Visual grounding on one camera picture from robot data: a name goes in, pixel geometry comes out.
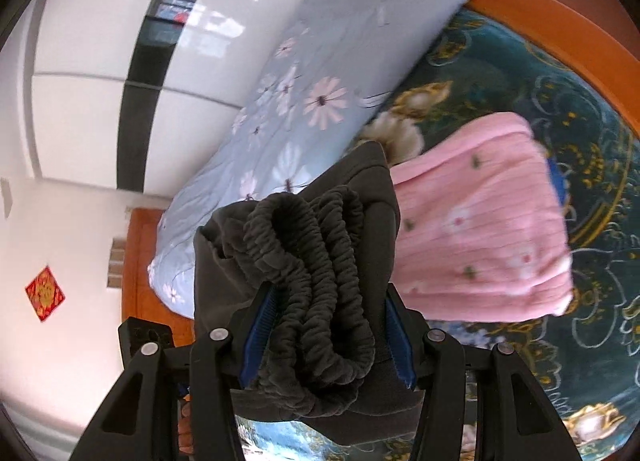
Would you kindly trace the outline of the person's hand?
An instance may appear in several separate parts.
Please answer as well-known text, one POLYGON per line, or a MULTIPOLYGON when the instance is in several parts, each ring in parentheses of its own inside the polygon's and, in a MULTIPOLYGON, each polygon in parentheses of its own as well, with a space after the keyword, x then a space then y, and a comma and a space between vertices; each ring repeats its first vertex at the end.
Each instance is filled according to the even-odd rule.
POLYGON ((191 397, 186 396, 180 407, 178 418, 178 448, 183 455, 193 455, 194 444, 191 427, 191 397))

